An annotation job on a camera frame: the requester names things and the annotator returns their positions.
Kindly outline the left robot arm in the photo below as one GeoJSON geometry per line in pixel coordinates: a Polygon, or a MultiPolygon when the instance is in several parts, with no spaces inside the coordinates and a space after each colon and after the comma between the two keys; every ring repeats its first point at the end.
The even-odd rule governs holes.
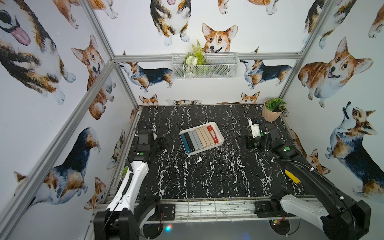
{"type": "Polygon", "coordinates": [[[128,171],[120,188],[106,210],[94,217],[96,240],[138,240],[147,220],[160,214],[158,197],[143,197],[138,206],[135,204],[150,164],[169,145],[155,129],[137,129],[135,137],[134,151],[126,159],[128,171]]]}

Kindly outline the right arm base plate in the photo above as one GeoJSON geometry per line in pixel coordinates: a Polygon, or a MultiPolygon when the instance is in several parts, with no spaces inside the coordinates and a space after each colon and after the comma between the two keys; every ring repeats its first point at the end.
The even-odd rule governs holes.
{"type": "Polygon", "coordinates": [[[256,201],[254,205],[254,214],[256,214],[258,218],[283,218],[286,215],[280,202],[274,199],[256,201]]]}

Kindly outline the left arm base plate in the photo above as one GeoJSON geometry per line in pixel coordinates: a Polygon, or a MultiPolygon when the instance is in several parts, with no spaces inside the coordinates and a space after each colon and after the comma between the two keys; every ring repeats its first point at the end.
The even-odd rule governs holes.
{"type": "Polygon", "coordinates": [[[159,222],[173,221],[176,214],[175,204],[161,204],[159,216],[156,218],[159,222]]]}

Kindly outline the red tool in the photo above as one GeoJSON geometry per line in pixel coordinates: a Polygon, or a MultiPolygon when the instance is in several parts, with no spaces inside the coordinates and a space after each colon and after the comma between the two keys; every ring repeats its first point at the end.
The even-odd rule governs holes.
{"type": "Polygon", "coordinates": [[[209,126],[207,126],[207,130],[209,131],[214,143],[218,144],[219,140],[217,138],[216,132],[214,131],[214,128],[211,125],[209,125],[209,126]]]}

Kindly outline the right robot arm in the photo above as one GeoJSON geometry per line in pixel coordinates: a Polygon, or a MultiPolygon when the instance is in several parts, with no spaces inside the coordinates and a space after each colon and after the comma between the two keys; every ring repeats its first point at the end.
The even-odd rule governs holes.
{"type": "Polygon", "coordinates": [[[371,208],[339,190],[314,168],[290,143],[283,143],[279,131],[262,116],[247,120],[251,135],[241,135],[247,149],[262,151],[278,164],[294,183],[301,183],[321,203],[316,206],[282,190],[271,196],[271,213],[294,215],[322,230],[330,240],[359,240],[369,232],[371,208]]]}

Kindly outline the white plastic storage box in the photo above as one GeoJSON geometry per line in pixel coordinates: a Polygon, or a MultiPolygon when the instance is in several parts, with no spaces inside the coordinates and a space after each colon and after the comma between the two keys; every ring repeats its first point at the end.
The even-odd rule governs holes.
{"type": "Polygon", "coordinates": [[[215,122],[209,122],[179,133],[183,148],[188,156],[221,146],[225,139],[215,122]]]}

